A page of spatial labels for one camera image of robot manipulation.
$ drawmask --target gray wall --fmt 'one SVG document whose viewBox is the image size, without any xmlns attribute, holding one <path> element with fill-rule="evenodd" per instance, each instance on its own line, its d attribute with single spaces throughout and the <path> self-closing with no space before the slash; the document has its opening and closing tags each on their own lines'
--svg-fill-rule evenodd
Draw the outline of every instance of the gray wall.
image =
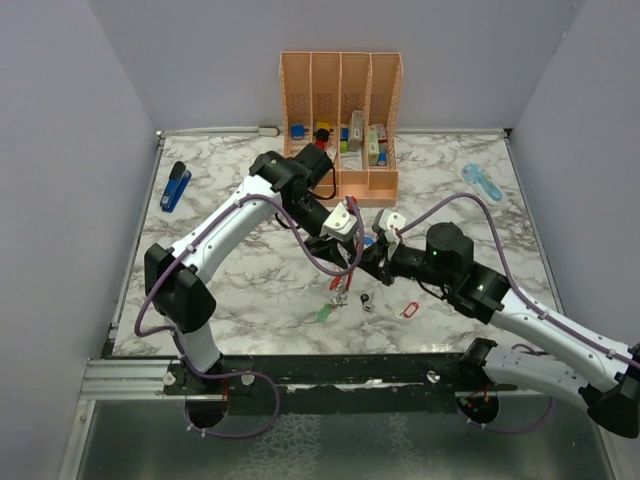
<svg viewBox="0 0 640 480">
<path fill-rule="evenodd" d="M 155 150 L 85 0 L 0 6 L 0 476 L 55 478 Z"/>
<path fill-rule="evenodd" d="M 513 134 L 567 312 L 640 341 L 640 3 L 587 0 Z M 634 460 L 640 474 L 638 444 Z"/>
<path fill-rule="evenodd" d="M 513 127 L 581 0 L 89 0 L 161 129 L 279 124 L 281 50 L 397 50 L 402 126 Z"/>
</svg>

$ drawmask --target gray floor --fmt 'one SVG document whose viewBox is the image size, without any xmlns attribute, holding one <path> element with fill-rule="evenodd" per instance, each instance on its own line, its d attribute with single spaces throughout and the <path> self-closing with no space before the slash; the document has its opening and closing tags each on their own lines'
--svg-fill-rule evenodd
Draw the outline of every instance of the gray floor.
<svg viewBox="0 0 640 480">
<path fill-rule="evenodd" d="M 548 399 L 503 397 L 497 425 L 535 421 Z M 187 432 L 173 401 L 100 402 L 79 478 L 205 479 L 612 479 L 586 416 L 558 405 L 538 430 L 483 432 L 458 414 L 286 415 L 250 440 Z M 259 418 L 225 420 L 247 428 Z"/>
</svg>

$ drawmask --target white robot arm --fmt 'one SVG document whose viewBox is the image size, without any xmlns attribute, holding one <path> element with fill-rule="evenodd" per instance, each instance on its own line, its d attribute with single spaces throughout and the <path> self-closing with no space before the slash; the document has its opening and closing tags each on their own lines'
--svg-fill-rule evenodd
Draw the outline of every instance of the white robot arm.
<svg viewBox="0 0 640 480">
<path fill-rule="evenodd" d="M 317 258 L 346 267 L 339 246 L 352 259 L 356 257 L 354 213 L 342 204 L 329 212 L 309 192 L 331 166 L 331 160 L 313 145 L 295 159 L 275 152 L 263 154 L 250 176 L 202 225 L 168 250 L 154 245 L 147 251 L 147 293 L 164 274 L 166 280 L 156 288 L 153 303 L 176 329 L 198 370 L 207 371 L 220 359 L 208 326 L 216 303 L 206 283 L 260 222 L 280 210 L 309 233 L 305 244 Z M 247 201 L 252 195 L 260 199 Z M 586 409 L 598 424 L 615 433 L 638 435 L 637 349 L 548 309 L 510 285 L 501 273 L 476 263 L 473 242 L 453 224 L 431 226 L 424 250 L 403 244 L 400 234 L 407 228 L 400 229 L 404 223 L 399 213 L 383 210 L 373 227 L 377 241 L 358 255 L 359 268 L 385 285 L 404 277 L 437 286 L 443 292 L 441 299 L 456 311 L 513 332 L 549 354 L 530 355 L 478 339 L 463 356 L 476 375 L 563 399 Z M 174 257 L 174 252 L 182 256 Z M 180 265 L 167 276 L 176 258 L 181 259 Z"/>
</svg>

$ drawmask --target marble table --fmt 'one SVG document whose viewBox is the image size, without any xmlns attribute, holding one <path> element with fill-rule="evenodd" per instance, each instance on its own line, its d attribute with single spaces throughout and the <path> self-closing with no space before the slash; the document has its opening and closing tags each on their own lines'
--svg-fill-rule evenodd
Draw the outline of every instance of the marble table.
<svg viewBox="0 0 640 480">
<path fill-rule="evenodd" d="M 455 192 L 473 189 L 459 176 L 462 166 L 476 162 L 491 173 L 508 201 L 491 207 L 507 259 L 517 281 L 549 306 L 555 305 L 549 279 L 532 229 L 504 138 L 499 134 L 406 134 L 397 137 L 400 171 L 397 211 L 409 220 Z M 166 139 L 157 178 L 140 234 L 134 265 L 119 320 L 113 354 L 154 356 L 176 353 L 166 333 L 145 339 L 133 333 L 144 297 L 144 252 L 154 242 L 168 247 L 189 233 L 226 199 L 248 174 L 255 157 L 282 150 L 282 137 L 199 136 Z M 173 213 L 160 210 L 159 200 L 174 162 L 193 173 Z M 363 210 L 368 235 L 378 209 Z M 476 260 L 502 271 L 489 228 L 480 209 L 460 200 L 438 212 L 424 226 L 405 236 L 409 245 L 424 247 L 428 225 L 453 221 L 475 242 Z M 208 287 L 218 300 L 210 321 L 221 351 L 227 354 L 361 354 L 464 351 L 476 337 L 511 345 L 521 339 L 491 325 L 465 318 L 404 279 L 385 287 L 362 271 L 354 275 L 348 305 L 325 322 L 317 313 L 330 301 L 330 278 L 303 255 L 291 232 L 274 218 L 258 226 L 224 261 Z M 373 298 L 373 313 L 363 311 L 359 297 Z M 412 318 L 395 312 L 409 302 L 420 309 Z M 150 309 L 144 326 L 163 324 Z"/>
</svg>

